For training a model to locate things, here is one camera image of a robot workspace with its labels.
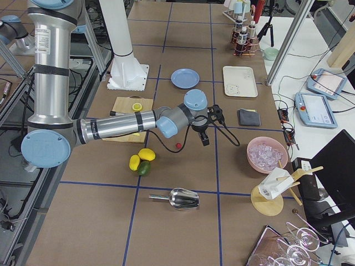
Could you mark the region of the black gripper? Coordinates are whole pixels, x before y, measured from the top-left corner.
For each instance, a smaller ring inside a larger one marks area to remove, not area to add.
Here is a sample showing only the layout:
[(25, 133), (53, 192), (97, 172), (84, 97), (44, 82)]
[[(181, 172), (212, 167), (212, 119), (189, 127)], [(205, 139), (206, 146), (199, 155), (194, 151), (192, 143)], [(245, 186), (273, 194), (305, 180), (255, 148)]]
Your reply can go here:
[(210, 144), (209, 137), (205, 132), (208, 128), (209, 120), (205, 115), (199, 115), (194, 118), (194, 121), (191, 124), (191, 127), (194, 131), (199, 133), (201, 142), (203, 146), (207, 146)]

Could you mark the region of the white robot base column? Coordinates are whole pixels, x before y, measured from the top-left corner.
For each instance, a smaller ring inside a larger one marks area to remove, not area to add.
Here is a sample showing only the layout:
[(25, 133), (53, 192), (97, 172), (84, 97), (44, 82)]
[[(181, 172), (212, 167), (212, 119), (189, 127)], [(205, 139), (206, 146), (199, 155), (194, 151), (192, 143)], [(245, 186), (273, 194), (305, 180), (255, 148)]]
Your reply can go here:
[(149, 66), (140, 64), (133, 52), (123, 1), (100, 1), (106, 29), (114, 54), (108, 89), (143, 91)]

